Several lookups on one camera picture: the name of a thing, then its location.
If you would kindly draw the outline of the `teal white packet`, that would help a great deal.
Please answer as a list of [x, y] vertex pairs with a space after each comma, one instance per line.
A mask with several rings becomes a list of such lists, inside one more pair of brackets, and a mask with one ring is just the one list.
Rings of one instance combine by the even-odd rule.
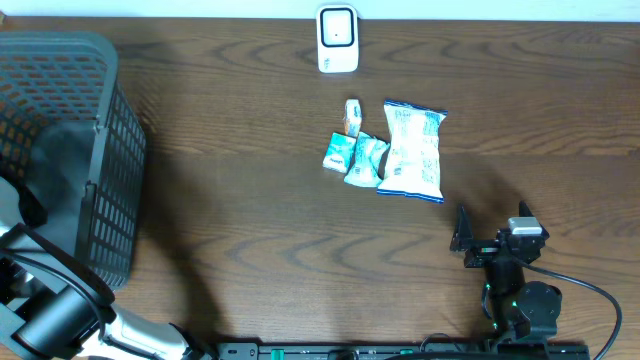
[[361, 132], [356, 141], [353, 165], [344, 182], [357, 187], [377, 188], [382, 182], [379, 167], [388, 149], [387, 142]]

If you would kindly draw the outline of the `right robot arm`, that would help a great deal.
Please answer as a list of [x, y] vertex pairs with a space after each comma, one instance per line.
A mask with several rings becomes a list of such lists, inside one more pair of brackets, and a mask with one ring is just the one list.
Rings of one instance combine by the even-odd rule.
[[544, 342], [557, 334], [562, 293], [540, 281], [526, 281], [524, 268], [541, 256], [549, 238], [525, 202], [519, 215], [492, 239], [477, 239], [470, 218], [459, 207], [450, 244], [464, 254], [466, 268], [481, 268], [485, 286], [481, 298], [485, 316], [494, 323], [493, 345]]

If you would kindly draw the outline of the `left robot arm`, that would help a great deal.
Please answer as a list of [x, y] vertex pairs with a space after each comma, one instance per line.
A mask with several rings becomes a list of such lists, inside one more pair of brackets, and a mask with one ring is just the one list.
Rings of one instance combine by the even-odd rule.
[[46, 212], [1, 178], [1, 342], [23, 359], [215, 359], [216, 350], [172, 324], [115, 303], [91, 270], [35, 232]]

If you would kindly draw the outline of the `orange white small pack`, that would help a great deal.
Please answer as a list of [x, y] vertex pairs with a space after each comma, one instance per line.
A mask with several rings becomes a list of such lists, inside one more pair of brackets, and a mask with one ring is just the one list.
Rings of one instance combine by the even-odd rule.
[[362, 125], [362, 110], [358, 99], [347, 99], [344, 107], [344, 130], [349, 137], [357, 138]]

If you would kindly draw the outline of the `white blue snack bag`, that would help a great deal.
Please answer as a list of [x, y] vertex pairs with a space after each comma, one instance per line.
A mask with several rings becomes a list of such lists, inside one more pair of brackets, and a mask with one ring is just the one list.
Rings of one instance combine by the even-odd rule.
[[390, 147], [377, 193], [442, 204], [439, 130], [448, 111], [391, 99], [383, 108]]

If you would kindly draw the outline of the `green white small box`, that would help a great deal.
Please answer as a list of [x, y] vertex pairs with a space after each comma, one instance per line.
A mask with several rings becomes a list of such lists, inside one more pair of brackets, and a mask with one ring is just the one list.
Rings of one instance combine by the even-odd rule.
[[323, 167], [340, 173], [346, 173], [351, 165], [355, 145], [355, 138], [333, 133], [323, 159]]

